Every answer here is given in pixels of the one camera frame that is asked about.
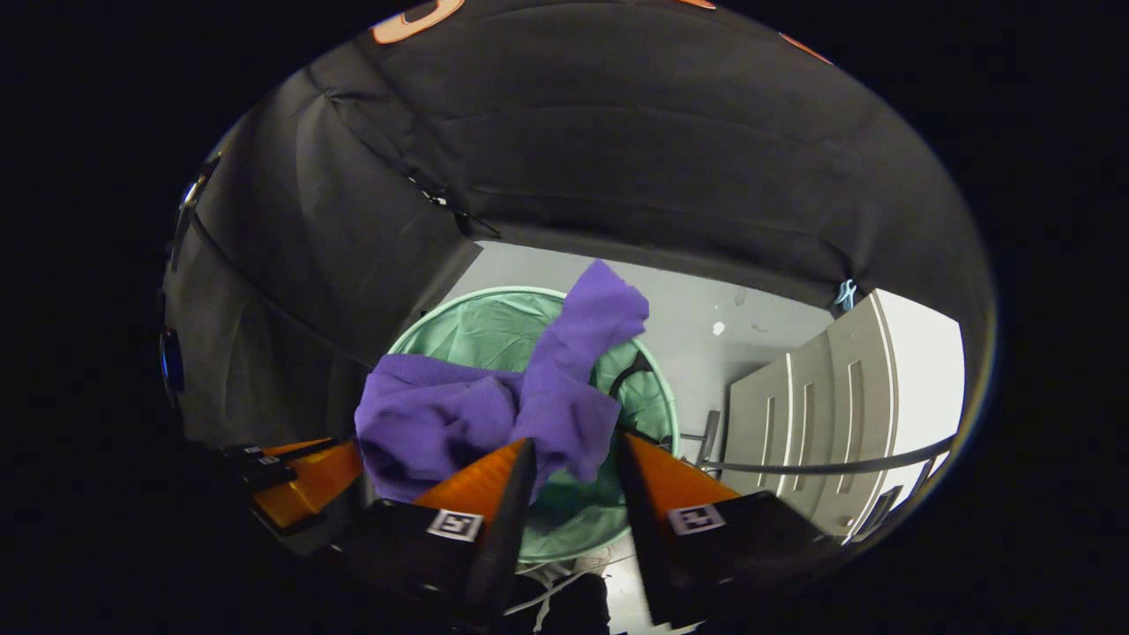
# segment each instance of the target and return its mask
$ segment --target purple cloth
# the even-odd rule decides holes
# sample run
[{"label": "purple cloth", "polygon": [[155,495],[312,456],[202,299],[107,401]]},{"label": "purple cloth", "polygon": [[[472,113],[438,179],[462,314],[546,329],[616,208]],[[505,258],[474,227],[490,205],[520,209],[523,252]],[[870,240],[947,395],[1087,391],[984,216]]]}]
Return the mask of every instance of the purple cloth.
[{"label": "purple cloth", "polygon": [[385,355],[365,382],[355,421],[377,493],[411,502],[519,438],[536,444],[536,498],[567,468],[593,481],[607,458],[620,405],[588,385],[596,359],[644,331],[647,299],[596,260],[537,340],[525,373],[485,371],[421,355]]}]

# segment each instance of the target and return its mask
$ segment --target white cable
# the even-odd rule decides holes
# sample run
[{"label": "white cable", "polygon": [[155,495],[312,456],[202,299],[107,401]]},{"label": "white cable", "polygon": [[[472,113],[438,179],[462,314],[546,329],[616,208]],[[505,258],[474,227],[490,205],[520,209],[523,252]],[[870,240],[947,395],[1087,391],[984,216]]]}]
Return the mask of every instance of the white cable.
[{"label": "white cable", "polygon": [[557,586],[553,586],[549,591],[545,591],[544,593],[537,595],[536,598],[530,600],[528,602],[522,602],[520,604],[517,604],[516,607],[510,607],[510,608],[506,609],[506,612],[504,612],[501,615],[504,615],[504,616],[505,615],[514,615],[517,611],[524,611],[525,609],[527,609],[530,607],[534,607],[536,604],[540,604],[544,600],[548,600],[549,597],[552,595],[553,593],[555,593],[555,592],[560,591],[561,589],[568,586],[569,584],[576,582],[581,575],[584,575],[584,574],[586,574],[588,572],[596,571],[597,568],[603,568],[603,567],[609,566],[609,565],[614,565],[615,563],[620,563],[620,562],[623,562],[623,560],[625,560],[628,558],[633,558],[633,557],[634,557],[634,554],[631,554],[630,556],[623,556],[622,558],[616,558],[616,559],[614,559],[614,560],[612,560],[610,563],[602,563],[602,564],[598,564],[598,565],[596,565],[594,567],[588,567],[588,568],[586,568],[584,571],[574,573],[564,582],[561,582]]},{"label": "white cable", "polygon": [[537,571],[539,568],[545,566],[546,564],[549,564],[549,563],[537,563],[537,564],[533,565],[530,568],[523,568],[522,571],[517,572],[517,574],[522,575],[523,573],[530,573],[531,571]]},{"label": "white cable", "polygon": [[572,575],[572,571],[560,564],[560,562],[549,563],[549,568],[553,569],[553,572],[558,574],[558,580]]}]

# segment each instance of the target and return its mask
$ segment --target green laundry basket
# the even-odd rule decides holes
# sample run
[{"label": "green laundry basket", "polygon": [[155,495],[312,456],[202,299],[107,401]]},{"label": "green laundry basket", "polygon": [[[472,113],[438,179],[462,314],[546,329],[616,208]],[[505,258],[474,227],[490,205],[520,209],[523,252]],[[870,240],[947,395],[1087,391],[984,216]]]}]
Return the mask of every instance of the green laundry basket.
[{"label": "green laundry basket", "polygon": [[[542,331],[560,314],[564,294],[536,287],[496,287],[455,298],[410,328],[391,353],[427,355],[437,359],[495,371],[525,371]],[[636,358],[653,372],[630,375],[620,388],[620,420],[651,438],[672,438],[679,451],[674,395],[655,358],[638,340],[604,354],[593,369],[593,385],[606,393],[615,377]],[[544,563],[579,557],[605,547],[628,532],[628,514],[615,472],[613,441],[609,459],[595,482],[575,479],[567,470],[549,477],[526,514],[518,558]]]}]

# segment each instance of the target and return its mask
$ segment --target black fabric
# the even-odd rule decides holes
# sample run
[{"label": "black fabric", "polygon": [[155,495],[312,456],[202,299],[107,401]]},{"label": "black fabric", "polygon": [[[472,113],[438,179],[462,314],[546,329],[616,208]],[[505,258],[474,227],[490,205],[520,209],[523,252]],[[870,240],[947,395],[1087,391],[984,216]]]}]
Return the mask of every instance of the black fabric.
[{"label": "black fabric", "polygon": [[[543,594],[545,588],[528,576],[517,575],[510,593],[510,606],[528,602]],[[507,616],[499,625],[499,635],[530,635],[537,621],[541,604]],[[604,579],[586,573],[576,582],[552,594],[549,612],[541,620],[541,635],[576,635],[610,633],[607,583]]]},{"label": "black fabric", "polygon": [[[350,70],[348,59],[329,53],[238,122],[198,214],[280,304],[377,359],[480,247],[392,167],[391,146],[355,134],[368,124],[339,104],[333,73],[320,72]],[[270,445],[352,429],[367,371],[264,306],[194,232],[164,288],[191,438]]]},{"label": "black fabric", "polygon": [[[965,429],[979,409],[996,297],[955,184],[869,90],[725,9],[467,2],[391,45],[359,34],[229,137],[201,219],[281,303],[369,358],[473,259],[460,227],[488,237],[455,211],[505,242],[815,306],[847,278],[905,296],[960,323]],[[357,369],[185,243],[166,289],[189,429],[340,434]]]},{"label": "black fabric", "polygon": [[996,298],[955,184],[893,110],[774,31],[668,0],[495,0],[356,42],[414,115],[411,154],[505,241],[816,306],[847,278],[887,289],[960,322],[978,409]]}]

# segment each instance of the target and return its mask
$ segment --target white cabinet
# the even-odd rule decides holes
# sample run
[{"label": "white cabinet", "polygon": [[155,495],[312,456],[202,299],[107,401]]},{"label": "white cabinet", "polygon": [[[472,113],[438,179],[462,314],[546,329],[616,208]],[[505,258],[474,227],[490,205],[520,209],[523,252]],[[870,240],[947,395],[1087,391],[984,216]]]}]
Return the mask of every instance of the white cabinet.
[{"label": "white cabinet", "polygon": [[[732,384],[725,461],[816,466],[916,450],[956,432],[963,382],[956,322],[878,289],[815,339]],[[771,490],[823,531],[849,537],[883,493],[902,486],[889,508],[908,497],[920,471],[726,470],[721,480],[742,494]]]}]

